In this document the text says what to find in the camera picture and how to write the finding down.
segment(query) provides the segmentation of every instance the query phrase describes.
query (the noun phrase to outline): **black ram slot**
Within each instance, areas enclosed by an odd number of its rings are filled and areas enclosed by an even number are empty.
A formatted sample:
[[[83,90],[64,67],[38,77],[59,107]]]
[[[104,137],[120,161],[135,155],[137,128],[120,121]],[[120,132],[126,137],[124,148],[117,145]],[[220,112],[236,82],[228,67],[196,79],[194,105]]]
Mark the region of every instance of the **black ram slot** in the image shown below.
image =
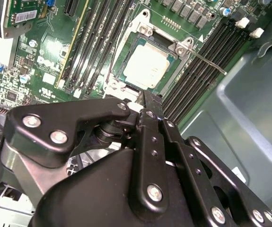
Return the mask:
[[[103,34],[100,36],[98,44],[95,46],[93,50],[93,55],[90,57],[90,60],[88,62],[87,68],[84,71],[81,81],[79,82],[78,86],[81,89],[84,89],[87,85],[86,81],[88,80],[88,77],[90,75],[90,72],[95,64],[95,61],[100,53],[99,48],[103,45],[103,42],[105,41],[105,38],[107,37],[108,33],[111,31],[112,24],[114,23],[115,19],[118,16],[118,13],[120,12],[120,6],[124,3],[124,0],[121,0],[118,4],[116,4],[111,12],[111,18],[107,20],[107,24],[104,26]]]
[[[216,30],[213,32],[212,36],[208,39],[208,41],[205,43],[205,45],[201,48],[199,51],[199,54],[202,56],[205,56],[205,54],[209,51],[210,46],[212,43],[215,43],[216,40],[219,38],[219,34],[222,34],[226,29],[225,24],[220,24],[217,26]],[[194,60],[190,63],[187,71],[183,74],[181,80],[179,83],[171,90],[171,92],[166,96],[164,102],[163,102],[163,108],[166,109],[168,105],[171,104],[172,100],[175,99],[175,97],[179,94],[179,89],[182,89],[183,86],[179,86],[180,84],[184,84],[188,81],[189,77],[187,77],[187,73],[194,70],[194,68],[197,66],[197,64],[201,60],[199,58],[194,58]]]
[[[228,59],[232,59],[245,44],[247,38],[248,34],[235,29],[228,22],[228,24],[219,25],[199,53],[224,68],[229,63]],[[163,109],[166,117],[179,123],[218,75],[219,72],[215,68],[195,58],[183,74],[181,82],[172,89],[164,101]]]
[[[218,32],[218,36],[214,36],[212,38],[212,47],[211,45],[208,45],[209,47],[211,47],[212,49],[205,49],[204,52],[202,53],[203,56],[207,59],[211,59],[216,52],[217,49],[219,49],[220,47],[222,47],[222,42],[221,40],[225,40],[230,36],[230,30],[227,29],[227,27],[224,27],[223,29],[220,30],[220,32]],[[184,94],[187,95],[187,91],[189,89],[189,87],[192,86],[193,81],[198,79],[198,75],[200,74],[201,70],[205,69],[208,66],[208,64],[202,60],[200,60],[199,58],[196,58],[194,61],[194,64],[192,64],[187,70],[186,72],[183,74],[183,77],[185,77],[186,79],[181,81],[181,84],[179,84],[176,88],[176,90],[178,91],[174,91],[176,93],[171,95],[171,99],[174,102],[177,102],[175,105],[172,105],[172,102],[167,102],[164,104],[164,112],[167,115],[170,115],[171,112],[173,112],[173,108],[175,108],[179,103],[179,101],[182,101],[183,99],[177,99],[178,95]]]
[[[79,0],[66,0],[64,5],[64,14],[73,17],[76,13]]]
[[[92,76],[92,78],[91,78],[91,80],[90,80],[90,82],[88,84],[87,94],[89,94],[92,91],[92,88],[93,88],[96,80],[98,79],[98,76],[101,73],[101,70],[102,70],[102,68],[103,68],[103,66],[105,64],[105,61],[106,61],[110,51],[112,50],[113,45],[114,44],[116,45],[116,41],[118,40],[119,35],[121,33],[121,30],[122,30],[122,27],[123,27],[123,22],[124,22],[125,16],[126,16],[126,14],[128,12],[129,6],[131,5],[132,2],[133,2],[133,0],[129,0],[125,5],[124,11],[123,11],[123,13],[121,15],[121,18],[120,18],[120,23],[119,23],[120,26],[117,26],[115,31],[112,33],[111,38],[109,39],[108,44],[106,45],[107,46],[106,51],[104,52],[102,57],[99,59],[96,70],[95,70],[95,72],[94,72],[94,74],[93,74],[93,76]]]
[[[78,77],[81,73],[81,70],[83,68],[83,65],[86,61],[86,58],[92,48],[92,45],[93,45],[93,42],[95,40],[95,37],[96,37],[96,34],[98,32],[98,29],[105,17],[105,14],[107,12],[107,8],[110,4],[110,1],[111,0],[108,0],[108,1],[104,1],[103,5],[102,5],[102,9],[101,9],[101,13],[98,12],[98,17],[97,19],[94,20],[94,23],[92,25],[92,28],[89,32],[89,37],[87,38],[87,41],[86,41],[86,46],[85,48],[81,51],[81,57],[78,61],[78,64],[77,64],[77,67],[76,67],[76,70],[70,80],[70,87],[73,87],[76,83],[76,81],[78,80]],[[86,29],[85,29],[85,32],[86,34],[88,33],[88,27],[90,26],[90,23],[87,25]]]
[[[230,42],[228,44],[234,42],[234,39],[231,39],[233,34],[234,34],[234,32],[231,32],[230,30],[227,29],[225,31],[224,35],[221,35],[223,37],[222,42],[217,42],[217,44],[214,45],[215,50],[210,51],[207,54],[206,58],[209,59],[210,61],[214,62],[215,64],[219,64],[220,60],[218,60],[218,58],[216,58],[216,57],[221,56],[221,53],[225,52],[225,50],[229,48],[228,45],[225,45],[228,40],[230,40]],[[166,114],[168,117],[171,117],[172,114],[177,110],[177,108],[183,108],[186,105],[185,101],[187,100],[187,97],[189,97],[189,95],[190,95],[189,93],[191,92],[191,90],[194,88],[197,88],[197,86],[195,86],[195,85],[201,84],[201,80],[204,80],[204,78],[202,79],[202,76],[206,75],[205,72],[208,69],[208,67],[210,67],[210,65],[203,62],[203,61],[201,61],[201,62],[202,62],[201,66],[199,68],[197,68],[196,71],[191,72],[190,77],[192,77],[193,79],[192,79],[191,83],[189,83],[188,86],[183,89],[183,91],[182,91],[183,97],[178,100],[178,103],[175,106],[173,106],[173,108],[171,108],[170,111],[167,111]]]
[[[229,50],[234,50],[234,47],[237,46],[239,43],[243,43],[241,40],[241,37],[239,35],[234,35],[230,41],[225,45],[225,48],[223,49],[223,52],[229,53]],[[225,60],[227,54],[223,55],[218,55],[213,62],[215,62],[217,65],[223,66],[222,62]],[[187,96],[183,98],[183,102],[179,105],[179,108],[177,108],[174,112],[174,114],[171,114],[170,117],[173,121],[177,120],[177,117],[181,115],[182,112],[184,112],[184,109],[189,106],[189,103],[191,100],[193,100],[196,95],[198,97],[201,97],[198,95],[198,92],[204,87],[204,85],[208,84],[209,79],[212,77],[212,74],[215,73],[218,75],[219,73],[213,68],[212,66],[208,66],[203,73],[203,77],[200,81],[196,83],[194,87],[190,90]]]
[[[240,42],[238,45],[237,45],[237,47],[236,47],[236,49],[235,50],[232,50],[232,52],[234,53],[234,54],[236,54],[240,49],[241,49],[241,47],[244,45],[244,42]],[[231,55],[231,57],[230,58],[225,58],[225,66],[224,67],[226,67],[228,64],[229,64],[229,62],[233,59],[233,57],[234,57],[234,55]],[[212,77],[211,77],[211,79],[210,79],[210,83],[209,84],[212,84],[216,79],[217,79],[217,77],[218,77],[218,75],[219,75],[219,72],[217,72],[217,70],[216,69],[214,69],[214,71],[212,72]],[[189,112],[189,111],[191,111],[191,109],[195,106],[195,104],[199,101],[199,99],[202,97],[202,95],[204,95],[204,93],[207,91],[207,89],[208,89],[208,87],[209,87],[209,84],[205,87],[205,88],[203,88],[203,89],[201,89],[201,91],[199,92],[199,94],[198,95],[196,95],[195,97],[194,97],[194,99],[193,99],[193,101],[184,109],[184,111],[183,112],[181,112],[177,117],[175,116],[175,118],[176,118],[176,122],[181,122],[183,119],[184,119],[184,117],[186,116],[186,114]]]

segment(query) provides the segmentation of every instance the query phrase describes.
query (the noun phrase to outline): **black plastic bracket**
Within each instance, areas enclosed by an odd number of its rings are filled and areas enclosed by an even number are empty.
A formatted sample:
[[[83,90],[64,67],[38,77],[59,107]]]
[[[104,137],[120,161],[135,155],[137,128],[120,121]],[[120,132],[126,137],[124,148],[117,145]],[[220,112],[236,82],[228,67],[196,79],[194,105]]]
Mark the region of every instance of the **black plastic bracket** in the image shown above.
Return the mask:
[[[189,137],[185,143],[196,150],[209,173],[210,184],[238,226],[269,226],[269,209],[200,139]]]
[[[71,156],[79,131],[84,131],[89,137],[100,122],[125,120],[129,115],[128,106],[117,98],[21,106],[8,113],[4,137],[12,148],[33,161],[48,168],[57,168]],[[23,124],[26,116],[39,118],[41,124],[27,127]],[[54,143],[50,138],[54,131],[64,132],[67,141],[64,144]]]
[[[135,140],[129,204],[140,219],[154,221],[166,212],[169,195],[164,139],[157,116],[149,109],[140,112]]]

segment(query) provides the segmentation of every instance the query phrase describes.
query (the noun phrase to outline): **green circuit board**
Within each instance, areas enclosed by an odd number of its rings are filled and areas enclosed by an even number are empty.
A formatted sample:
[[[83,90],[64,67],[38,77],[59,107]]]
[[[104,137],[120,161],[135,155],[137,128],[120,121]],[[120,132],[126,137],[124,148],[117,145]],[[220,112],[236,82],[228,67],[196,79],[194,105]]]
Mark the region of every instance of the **green circuit board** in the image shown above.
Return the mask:
[[[190,22],[189,19],[182,17],[181,9],[179,12],[172,10],[174,1],[171,1],[170,5],[165,5],[161,0],[135,0],[128,6],[124,21],[119,21],[119,17],[114,17],[112,12],[115,12],[115,7],[120,13],[123,13],[126,4],[129,4],[127,0],[122,1],[110,1],[107,5],[110,9],[107,17],[113,18],[114,22],[110,23],[111,29],[108,35],[111,36],[112,32],[115,32],[116,26],[119,27],[120,35],[118,37],[122,39],[124,32],[130,26],[130,23],[144,10],[147,9],[150,12],[149,22],[153,26],[162,30],[164,33],[170,35],[178,41],[191,37],[193,39],[193,50],[198,52],[201,47],[209,39],[210,34],[214,31],[223,16],[220,15],[219,9],[223,7],[223,4],[229,4],[231,12],[242,8],[246,15],[251,15],[257,19],[257,23],[261,27],[265,27],[272,19],[272,4],[266,7],[260,7],[257,0],[248,0],[246,4],[241,4],[242,0],[225,0],[208,2],[199,0],[192,2],[189,7],[193,10],[196,9],[199,13],[199,18],[206,18],[207,21],[202,28],[199,28],[197,22]],[[66,0],[57,0],[55,5],[47,9],[44,18],[36,20],[33,24],[31,31],[20,36],[18,41],[17,51],[15,52],[15,63],[13,67],[4,67],[0,70],[0,104],[9,106],[27,105],[34,103],[57,103],[73,101],[84,98],[100,98],[105,94],[105,75],[107,74],[112,62],[112,56],[116,50],[116,44],[118,42],[111,43],[112,46],[108,52],[106,52],[107,41],[102,42],[103,50],[98,49],[100,46],[96,44],[98,42],[99,35],[96,33],[97,38],[93,39],[92,49],[96,48],[98,54],[93,52],[88,53],[82,63],[83,68],[80,69],[80,73],[77,76],[76,81],[79,81],[79,85],[72,84],[70,77],[65,77],[65,73],[72,66],[72,61],[75,55],[78,53],[78,47],[82,44],[86,45],[89,42],[82,39],[82,35],[86,34],[85,31],[90,24],[91,15],[95,9],[99,9],[96,12],[96,17],[102,12],[103,4],[107,1],[100,0],[85,0],[79,1],[77,10],[72,17],[68,17],[63,13]],[[259,14],[256,15],[255,10],[261,8]],[[124,66],[126,66],[126,59],[128,59],[128,53],[130,55],[135,51],[135,47],[139,45],[139,40],[143,39],[144,43],[151,42],[148,37],[140,37],[138,33],[131,33],[124,41],[120,52],[117,53],[117,58],[113,62],[113,69],[111,73],[118,80],[125,82]],[[175,55],[174,52],[168,51],[168,57],[170,61],[170,67],[165,72],[164,76],[158,82],[154,88],[149,88],[155,94],[159,94],[169,80],[173,78],[172,83],[168,84],[168,88],[179,81],[179,77],[188,64],[183,65],[180,72],[173,75],[177,66],[181,63],[181,60]],[[87,62],[92,61],[92,66],[86,69]],[[88,91],[88,84],[91,84],[91,80],[97,71],[97,78],[91,85],[90,92]],[[82,73],[85,71],[90,74],[86,76],[87,80],[81,81]],[[21,77],[26,76],[28,79],[26,83],[22,83]],[[80,91],[79,95],[74,94],[74,91],[79,87],[84,87]]]

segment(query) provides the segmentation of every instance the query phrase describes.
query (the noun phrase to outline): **ram slot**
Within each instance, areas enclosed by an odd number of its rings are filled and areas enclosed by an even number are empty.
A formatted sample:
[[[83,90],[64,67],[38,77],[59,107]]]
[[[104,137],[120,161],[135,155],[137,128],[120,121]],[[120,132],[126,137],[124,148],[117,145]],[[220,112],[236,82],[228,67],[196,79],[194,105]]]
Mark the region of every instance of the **ram slot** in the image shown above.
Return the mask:
[[[96,39],[96,35],[99,31],[100,25],[102,24],[104,18],[107,16],[110,2],[111,0],[105,1],[102,5],[102,8],[98,8],[99,12],[95,11],[94,17],[98,15],[97,18],[88,25],[90,29],[85,29],[86,35],[85,39],[82,41],[81,55],[77,56],[77,66],[75,67],[73,64],[71,65],[72,71],[69,87],[73,87],[76,83],[78,83],[82,68],[84,66],[84,63],[86,62],[86,59],[88,58],[88,55],[91,53],[92,46]]]
[[[85,47],[86,40],[88,38],[88,30],[92,29],[99,8],[100,2],[95,1],[93,8],[90,9],[90,12],[86,13],[86,18],[84,22],[85,25],[80,28],[80,31],[82,32],[78,35],[78,39],[76,39],[73,44],[73,47],[70,51],[70,54],[73,54],[73,56],[71,57],[71,59],[68,59],[66,68],[64,70],[64,73],[62,74],[61,79],[65,81],[69,81],[72,79],[72,75],[74,73],[74,65],[77,63],[78,59],[78,53],[81,53],[82,49]]]
[[[248,34],[234,27],[231,28],[230,23],[223,24],[216,29],[200,50],[200,54],[224,68],[229,63],[228,59],[232,59],[247,39]],[[165,98],[163,108],[166,117],[176,123],[180,122],[218,75],[219,73],[213,67],[195,58],[183,74],[181,81]],[[182,98],[177,99],[177,96],[181,94],[183,94]]]
[[[205,43],[205,45],[201,48],[199,51],[199,54],[203,57],[206,57],[206,53],[209,52],[210,47],[216,43],[216,40],[219,39],[220,35],[225,32],[227,29],[225,24],[220,24],[216,27],[215,31],[212,33],[212,36],[208,39],[208,41]],[[175,100],[178,94],[181,92],[181,90],[184,88],[184,86],[187,84],[190,77],[187,76],[189,72],[194,70],[199,64],[201,60],[199,58],[194,58],[193,61],[189,64],[186,72],[182,75],[181,79],[178,81],[178,83],[172,88],[170,92],[167,93],[166,98],[163,102],[163,109],[164,111],[167,110],[167,108],[170,107],[170,104],[172,103],[172,100]]]
[[[226,51],[227,54],[225,56],[218,55],[217,58],[214,59],[214,62],[218,65],[221,65],[222,67],[226,67],[223,65],[223,61],[230,56],[234,56],[231,53],[236,53],[235,51],[239,50],[239,46],[242,46],[244,44],[244,40],[242,40],[241,36],[233,36],[232,39],[225,45],[225,48],[223,51]],[[191,106],[190,103],[194,99],[199,99],[201,95],[204,94],[204,92],[208,89],[208,84],[212,83],[211,80],[214,80],[219,73],[216,70],[213,70],[214,68],[211,66],[208,66],[207,69],[203,72],[203,77],[201,78],[201,81],[196,83],[196,85],[190,90],[188,96],[183,97],[183,102],[180,105],[180,108],[176,109],[176,112],[171,114],[171,119],[173,121],[177,121],[178,118],[183,118],[183,113],[185,110],[188,110]]]
[[[232,37],[232,35],[233,33],[229,29],[226,29],[224,33],[221,35],[222,37],[221,40],[227,41],[229,40],[229,38]],[[213,51],[208,52],[205,55],[205,58],[214,62],[214,58],[219,54],[219,52],[221,52],[221,49],[224,47],[224,44],[225,43],[218,42],[217,40],[215,44],[212,46]],[[166,109],[167,116],[171,116],[177,108],[181,107],[180,104],[187,98],[187,96],[189,95],[189,92],[192,90],[192,87],[201,81],[202,74],[204,73],[204,70],[208,68],[208,66],[209,64],[203,61],[200,61],[200,63],[198,63],[198,66],[194,70],[189,72],[187,76],[191,79],[190,81],[186,83],[185,87],[182,90],[182,93],[180,93],[180,95],[182,94],[183,96],[182,98],[178,99],[177,105],[173,106],[171,110]]]
[[[90,92],[92,91],[93,86],[94,86],[95,82],[97,81],[99,75],[101,74],[101,70],[102,70],[102,68],[103,68],[103,66],[104,66],[104,64],[105,64],[105,62],[106,62],[106,60],[107,60],[113,46],[116,45],[116,41],[119,38],[119,35],[121,33],[121,30],[122,30],[122,27],[123,27],[123,24],[124,24],[124,19],[126,18],[129,6],[131,5],[132,2],[133,2],[133,0],[129,0],[125,4],[125,8],[124,8],[123,13],[121,14],[119,23],[117,23],[119,26],[117,26],[114,29],[114,31],[113,31],[113,33],[111,35],[111,38],[109,39],[109,41],[106,44],[105,52],[103,53],[103,55],[99,59],[96,70],[95,70],[93,76],[91,77],[90,82],[88,83],[87,94],[90,94]]]
[[[120,0],[114,6],[114,8],[113,8],[113,10],[111,12],[112,17],[111,17],[111,19],[107,20],[107,23],[104,26],[103,33],[100,36],[100,39],[98,41],[98,44],[94,47],[93,55],[90,57],[90,60],[88,62],[88,65],[87,65],[84,73],[83,73],[83,76],[82,76],[79,84],[77,85],[77,87],[79,89],[84,89],[86,87],[87,80],[88,80],[88,78],[90,76],[90,73],[91,73],[91,71],[92,71],[92,69],[94,67],[94,64],[95,64],[95,62],[97,60],[97,57],[99,56],[99,53],[100,53],[99,48],[101,48],[103,42],[105,41],[105,39],[107,38],[109,33],[112,32],[112,29],[114,29],[112,25],[114,23],[116,23],[116,21],[117,21],[117,23],[120,23],[120,21],[118,21],[117,18],[119,17],[119,13],[123,9],[124,4],[125,4],[125,0]]]
[[[245,42],[240,42],[240,43],[238,43],[235,47],[234,47],[234,50],[231,50],[232,51],[232,53],[237,53],[240,49],[241,49],[241,47],[244,45],[244,43]],[[226,67],[228,64],[229,64],[229,62],[233,59],[233,55],[231,55],[230,57],[228,57],[228,58],[224,58],[224,67]],[[217,72],[215,69],[212,69],[212,73],[211,73],[211,78],[210,78],[210,82],[209,82],[209,84],[212,84],[216,79],[217,79],[217,77],[218,77],[218,75],[219,75],[219,72]],[[173,116],[173,117],[175,117],[175,121],[176,122],[181,122],[184,118],[185,118],[185,116],[187,115],[187,113],[189,113],[190,111],[191,111],[191,109],[195,106],[195,104],[199,101],[199,99],[202,97],[202,95],[204,95],[204,93],[208,90],[208,88],[209,88],[209,84],[207,84],[204,88],[202,88],[199,92],[198,92],[198,94],[196,94],[194,97],[193,97],[193,100],[188,104],[188,106],[186,106],[185,108],[184,108],[184,110],[183,111],[181,111],[180,113],[179,113],[179,115],[177,115],[177,116]]]

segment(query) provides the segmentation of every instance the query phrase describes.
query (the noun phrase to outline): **screw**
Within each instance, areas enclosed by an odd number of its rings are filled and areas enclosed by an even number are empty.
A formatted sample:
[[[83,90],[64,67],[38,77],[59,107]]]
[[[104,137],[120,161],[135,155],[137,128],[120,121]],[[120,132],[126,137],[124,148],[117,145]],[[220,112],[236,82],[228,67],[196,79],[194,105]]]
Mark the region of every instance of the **screw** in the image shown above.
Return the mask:
[[[185,51],[185,50],[184,50],[183,47],[178,47],[178,48],[177,48],[177,54],[179,54],[179,55],[183,54],[184,51]]]
[[[261,215],[261,213],[260,213],[259,211],[253,210],[253,214],[254,214],[254,217],[255,217],[259,222],[261,222],[261,223],[264,222],[264,219],[263,219],[263,217],[262,217],[262,215]]]
[[[149,185],[147,187],[147,193],[149,197],[155,202],[160,202],[162,200],[162,192],[157,186],[152,184]]]
[[[68,141],[68,137],[62,131],[53,131],[50,135],[51,140],[57,144],[63,144]]]
[[[139,31],[140,31],[142,34],[145,34],[145,33],[147,33],[148,28],[145,27],[145,26],[140,26]]]
[[[225,223],[225,216],[218,207],[211,208],[211,212],[217,222],[219,222],[220,224]]]
[[[41,125],[41,120],[36,116],[26,116],[22,119],[23,124],[29,128],[37,128]]]
[[[172,122],[170,122],[170,121],[167,121],[167,124],[170,126],[170,127],[174,127],[175,125],[172,123]]]
[[[118,103],[117,106],[122,110],[126,110],[126,107],[125,107],[125,105],[123,103]]]
[[[146,114],[150,116],[151,118],[154,118],[154,114],[152,111],[147,111]]]
[[[267,211],[264,211],[264,214],[267,217],[267,219],[272,222],[272,215],[270,213],[268,213]]]
[[[195,143],[195,145],[201,146],[201,143],[197,139],[193,139],[193,142]]]

